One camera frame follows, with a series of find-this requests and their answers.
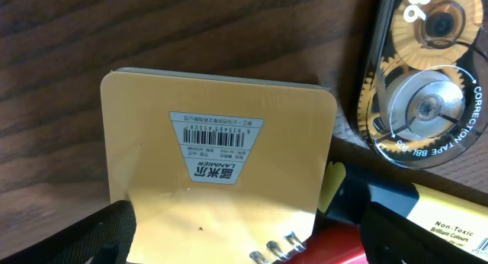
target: spiral binding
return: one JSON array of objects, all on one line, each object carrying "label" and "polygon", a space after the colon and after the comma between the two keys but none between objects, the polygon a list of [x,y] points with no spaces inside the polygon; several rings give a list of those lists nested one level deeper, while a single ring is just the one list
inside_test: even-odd
[{"label": "spiral binding", "polygon": [[[284,237],[287,242],[299,253],[303,252],[306,248],[305,245],[298,239],[297,235],[294,232],[291,232],[287,236]],[[286,261],[290,259],[287,253],[284,253],[283,250],[279,247],[279,245],[271,240],[266,243],[266,247],[270,250],[274,256],[280,261]],[[264,258],[264,256],[258,252],[254,251],[249,254],[249,257],[254,260],[257,264],[271,264],[272,262],[268,261]]]}]

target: white label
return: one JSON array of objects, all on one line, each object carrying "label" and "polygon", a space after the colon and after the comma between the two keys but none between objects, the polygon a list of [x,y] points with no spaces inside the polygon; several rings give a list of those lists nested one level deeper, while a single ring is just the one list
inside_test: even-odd
[{"label": "white label", "polygon": [[264,120],[170,112],[191,180],[234,184]]}]

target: gear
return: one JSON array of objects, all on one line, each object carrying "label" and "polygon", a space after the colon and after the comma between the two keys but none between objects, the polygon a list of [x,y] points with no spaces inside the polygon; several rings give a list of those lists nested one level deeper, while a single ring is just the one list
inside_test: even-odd
[{"label": "gear", "polygon": [[[390,58],[383,58],[381,60],[380,69],[382,72],[382,76],[387,78],[392,71],[395,69],[401,68],[403,73],[409,72],[410,68],[408,65],[400,59],[400,56],[395,54],[394,57]],[[442,68],[442,72],[449,77],[454,83],[456,83],[461,89],[464,88],[464,80],[462,74],[454,67],[444,67]],[[361,97],[359,98],[358,104],[358,128],[360,135],[370,143],[374,144],[374,141],[383,135],[388,134],[381,134],[381,130],[378,130],[378,127],[375,125],[374,121],[377,118],[380,118],[379,112],[373,112],[373,98],[374,95],[377,93],[377,75],[373,77],[373,73],[370,72],[368,77],[364,80],[363,88],[361,90]],[[428,146],[431,146],[435,143],[439,138],[432,138],[432,139],[425,139],[425,140],[415,140],[415,141],[404,141],[404,143],[410,149],[423,149]],[[401,153],[401,149],[397,147],[396,142],[392,140],[382,140],[381,142],[377,143],[377,146],[381,147],[381,149],[393,152],[393,153]]]},{"label": "gear", "polygon": [[396,52],[414,69],[451,65],[467,52],[483,24],[481,0],[431,0],[418,4],[426,16],[408,23],[403,0],[393,16],[391,37]]}]

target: wood grain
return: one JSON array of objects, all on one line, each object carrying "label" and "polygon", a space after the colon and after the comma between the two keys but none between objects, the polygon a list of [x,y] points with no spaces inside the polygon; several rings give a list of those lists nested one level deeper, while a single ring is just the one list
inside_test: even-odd
[{"label": "wood grain", "polygon": [[430,172],[354,135],[374,0],[0,0],[0,258],[108,203],[99,85],[138,66],[320,84],[340,104],[331,158],[488,205],[488,142]]}]

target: black object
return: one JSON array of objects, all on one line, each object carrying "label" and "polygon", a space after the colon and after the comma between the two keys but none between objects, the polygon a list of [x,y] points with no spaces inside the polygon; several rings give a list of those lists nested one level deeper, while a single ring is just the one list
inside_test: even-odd
[{"label": "black object", "polygon": [[369,204],[359,229],[370,264],[486,264],[376,202]]},{"label": "black object", "polygon": [[125,264],[135,232],[132,204],[117,201],[0,264]]}]

